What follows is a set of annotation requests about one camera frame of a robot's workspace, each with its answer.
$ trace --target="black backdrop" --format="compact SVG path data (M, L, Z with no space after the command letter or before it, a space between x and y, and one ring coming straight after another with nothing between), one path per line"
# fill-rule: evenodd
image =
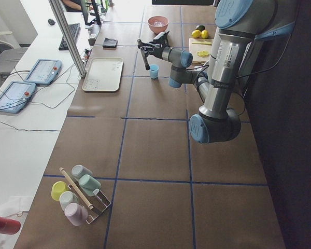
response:
M285 43L266 42L253 70L273 65ZM248 83L247 109L286 247L311 249L311 1L302 1L278 66Z

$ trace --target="red cylinder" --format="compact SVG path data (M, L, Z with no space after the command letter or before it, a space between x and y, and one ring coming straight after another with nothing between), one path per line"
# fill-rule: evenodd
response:
M0 233L15 234L21 228L21 223L14 219L0 217Z

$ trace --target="black mouse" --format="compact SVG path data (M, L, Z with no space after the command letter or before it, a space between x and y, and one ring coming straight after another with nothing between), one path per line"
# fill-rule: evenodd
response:
M49 23L50 25L54 25L54 24L55 24L55 21L54 21L53 19L48 19L48 23Z

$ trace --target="cutting board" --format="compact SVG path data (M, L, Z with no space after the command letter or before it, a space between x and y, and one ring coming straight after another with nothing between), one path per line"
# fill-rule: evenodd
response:
M209 56L198 56L198 51L208 51L211 52L211 45L200 44L200 43L212 43L213 39L201 39L201 38L189 38L189 52L192 54L192 62L193 63L201 63L203 64L209 58Z

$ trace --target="bowl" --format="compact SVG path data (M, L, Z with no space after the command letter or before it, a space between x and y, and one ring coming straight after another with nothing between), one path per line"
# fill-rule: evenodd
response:
M162 16L151 17L148 20L149 28L158 35L168 27L168 19Z

